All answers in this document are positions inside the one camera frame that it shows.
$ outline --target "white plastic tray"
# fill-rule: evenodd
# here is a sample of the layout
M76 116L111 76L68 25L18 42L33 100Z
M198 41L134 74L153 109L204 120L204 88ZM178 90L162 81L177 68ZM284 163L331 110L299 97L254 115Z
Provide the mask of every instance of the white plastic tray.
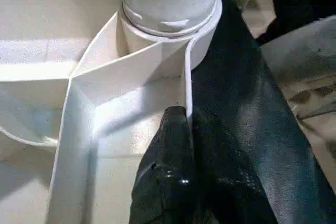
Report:
M0 0L2 223L128 223L138 164L164 110L184 106L191 120L191 69L220 0L208 24L175 39L137 30L120 6Z

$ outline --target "dark fabric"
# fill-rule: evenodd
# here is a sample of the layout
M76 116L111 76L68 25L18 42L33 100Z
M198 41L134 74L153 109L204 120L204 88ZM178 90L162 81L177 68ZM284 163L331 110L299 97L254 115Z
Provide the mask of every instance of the dark fabric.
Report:
M203 62L193 103L217 114L246 152L279 223L336 223L336 198L309 142L231 0Z
M196 200L193 149L185 109L170 107L141 159L129 223L192 224Z
M273 0L273 4L276 18L259 36L260 45L315 20L311 0Z
M250 160L220 117L194 108L193 139L202 203L219 223L277 223Z
M263 45L319 18L336 14L336 0L273 0L276 18L257 39Z

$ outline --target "black glove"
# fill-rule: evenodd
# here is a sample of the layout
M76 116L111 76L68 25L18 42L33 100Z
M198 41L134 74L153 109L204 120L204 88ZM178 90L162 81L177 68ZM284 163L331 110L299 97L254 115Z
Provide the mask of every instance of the black glove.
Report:
M139 165L129 223L192 224L196 197L193 149L185 109L170 107Z

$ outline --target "gray fabric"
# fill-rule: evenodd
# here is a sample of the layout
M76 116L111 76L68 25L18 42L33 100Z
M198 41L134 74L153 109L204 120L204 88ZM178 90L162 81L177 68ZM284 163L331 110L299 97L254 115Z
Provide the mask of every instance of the gray fabric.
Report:
M261 50L279 82L310 81L336 74L336 16L283 35Z

